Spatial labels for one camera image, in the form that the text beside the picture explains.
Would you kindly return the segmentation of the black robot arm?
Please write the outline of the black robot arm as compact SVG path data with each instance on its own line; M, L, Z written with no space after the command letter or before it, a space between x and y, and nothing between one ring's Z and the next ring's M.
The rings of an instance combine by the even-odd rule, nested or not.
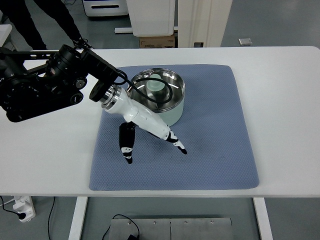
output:
M64 44L58 51L0 49L0 106L18 123L80 103L87 76L97 79L89 98L98 102L127 75L90 48Z

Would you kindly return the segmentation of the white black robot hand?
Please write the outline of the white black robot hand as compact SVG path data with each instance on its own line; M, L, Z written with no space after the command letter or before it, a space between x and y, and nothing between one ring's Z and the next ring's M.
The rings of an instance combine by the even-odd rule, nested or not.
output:
M125 120L119 127L119 148L128 164L133 162L132 152L135 143L136 126L159 139L173 144L183 154L187 154L185 146L161 117L141 103L130 99L123 88L110 88L100 102L107 113L119 114Z

